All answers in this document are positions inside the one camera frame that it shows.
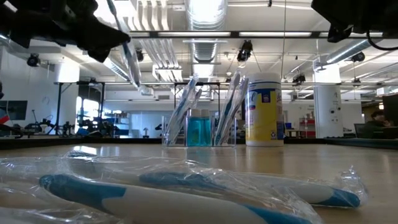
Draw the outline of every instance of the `disinfecting wipes container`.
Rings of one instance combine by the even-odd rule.
[[[276,73],[256,73],[249,76],[246,145],[284,145],[282,90],[280,76]]]

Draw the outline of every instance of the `white container lid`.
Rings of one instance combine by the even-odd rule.
[[[210,111],[209,110],[201,110],[201,117],[202,118],[209,118],[210,117]]]
[[[194,118],[200,118],[201,117],[201,111],[199,109],[190,109],[189,110],[189,115]]]

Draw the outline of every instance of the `red object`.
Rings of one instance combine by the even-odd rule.
[[[0,118],[0,124],[4,124],[5,122],[9,121],[10,117],[8,115],[5,115],[4,117]]]

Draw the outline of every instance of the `wooden table surface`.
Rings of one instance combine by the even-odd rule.
[[[330,145],[286,145],[280,148],[162,149],[158,145],[55,146],[0,151],[0,157],[62,156],[82,150],[100,156],[162,156],[241,172],[299,175],[333,180],[351,165],[369,190],[369,202],[357,210],[316,208],[325,223],[398,223],[398,151]]]

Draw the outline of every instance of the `chair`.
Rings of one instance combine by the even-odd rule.
[[[363,138],[363,128],[365,127],[365,124],[354,124],[355,126],[355,133],[357,138]]]

